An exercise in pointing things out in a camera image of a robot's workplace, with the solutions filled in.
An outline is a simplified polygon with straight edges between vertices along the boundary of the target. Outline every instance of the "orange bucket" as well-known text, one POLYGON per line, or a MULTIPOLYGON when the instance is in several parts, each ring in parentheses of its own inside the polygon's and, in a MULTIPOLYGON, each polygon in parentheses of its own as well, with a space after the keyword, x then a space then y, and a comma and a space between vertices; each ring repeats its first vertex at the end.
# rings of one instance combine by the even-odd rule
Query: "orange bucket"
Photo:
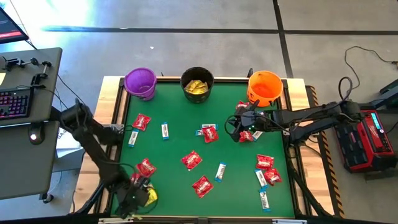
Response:
POLYGON ((248 100, 254 103, 259 100, 258 106, 269 106, 282 94, 284 85, 282 80, 272 72, 258 71, 249 78, 248 100))

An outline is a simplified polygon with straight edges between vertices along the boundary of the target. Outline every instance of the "computer monitor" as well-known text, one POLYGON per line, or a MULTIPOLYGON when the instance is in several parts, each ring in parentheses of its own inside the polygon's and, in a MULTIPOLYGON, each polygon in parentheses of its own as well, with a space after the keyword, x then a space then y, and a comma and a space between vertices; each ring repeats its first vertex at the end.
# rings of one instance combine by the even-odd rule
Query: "computer monitor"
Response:
POLYGON ((25 32, 0 8, 0 44, 28 39, 25 32))

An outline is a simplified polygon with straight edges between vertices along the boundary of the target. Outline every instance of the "green table surface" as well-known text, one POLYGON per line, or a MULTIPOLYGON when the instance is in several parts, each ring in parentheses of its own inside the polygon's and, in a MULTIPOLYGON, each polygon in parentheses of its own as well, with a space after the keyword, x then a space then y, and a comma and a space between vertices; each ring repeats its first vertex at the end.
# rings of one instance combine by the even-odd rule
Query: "green table surface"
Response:
MULTIPOLYGON (((126 125, 131 125, 139 113, 152 119, 147 129, 139 132, 134 147, 128 146, 131 132, 125 134, 120 162, 136 165, 148 158, 156 166, 151 181, 159 202, 147 215, 294 217, 281 133, 263 133, 256 142, 234 142, 224 130, 224 122, 234 113, 238 101, 247 101, 246 89, 244 83, 216 83, 204 103, 193 104, 185 98, 179 83, 158 83, 151 101, 131 98, 126 125), (168 140, 162 139, 160 127, 165 121, 169 125, 168 140), (195 136, 201 124, 218 124, 219 140, 205 143, 203 136, 195 136), (181 158, 192 150, 203 161, 188 171, 181 158), (262 211, 260 185, 254 173, 257 154, 274 157, 274 167, 282 177, 282 182, 267 189, 270 212, 262 211), (221 161, 227 166, 222 183, 218 183, 214 178, 221 161), (203 175, 214 188, 199 198, 192 184, 203 175)), ((117 206, 114 197, 112 214, 117 206)))

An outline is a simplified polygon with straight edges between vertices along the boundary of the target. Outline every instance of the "black desk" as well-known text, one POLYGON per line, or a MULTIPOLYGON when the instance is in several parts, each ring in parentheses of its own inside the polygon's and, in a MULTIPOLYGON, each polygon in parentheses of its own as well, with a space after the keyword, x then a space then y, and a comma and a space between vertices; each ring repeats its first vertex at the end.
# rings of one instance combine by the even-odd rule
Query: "black desk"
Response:
POLYGON ((0 128, 0 199, 49 190, 59 123, 44 123, 45 139, 36 146, 29 141, 28 127, 0 128))
MULTIPOLYGON (((42 80, 40 84, 46 86, 45 89, 51 92, 55 91, 55 83, 57 82, 58 70, 60 68, 62 49, 52 48, 52 49, 40 49, 40 50, 25 50, 20 52, 8 52, 0 54, 0 68, 4 68, 5 61, 1 57, 6 59, 20 58, 25 62, 29 62, 30 58, 35 57, 40 63, 44 60, 51 62, 52 66, 47 68, 46 74, 49 77, 42 80)), ((25 68, 19 68, 17 66, 13 67, 10 72, 5 72, 6 77, 0 85, 0 89, 15 88, 18 85, 30 86, 32 77, 36 73, 43 72, 44 66, 40 65, 26 65, 25 68)), ((28 118, 20 119, 9 119, 0 121, 0 126, 10 125, 10 124, 23 124, 31 122, 46 121, 50 118, 50 112, 52 107, 53 94, 46 90, 35 90, 34 98, 32 102, 32 107, 30 109, 30 115, 28 118)))

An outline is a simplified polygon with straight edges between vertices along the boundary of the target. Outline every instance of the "red power supply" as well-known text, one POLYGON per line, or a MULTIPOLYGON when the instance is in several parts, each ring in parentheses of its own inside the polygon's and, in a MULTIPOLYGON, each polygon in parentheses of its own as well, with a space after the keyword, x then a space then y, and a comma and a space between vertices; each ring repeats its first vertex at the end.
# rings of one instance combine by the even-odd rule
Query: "red power supply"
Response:
POLYGON ((397 158, 376 110, 361 110, 365 119, 355 125, 335 127, 346 170, 370 172, 395 167, 397 158))

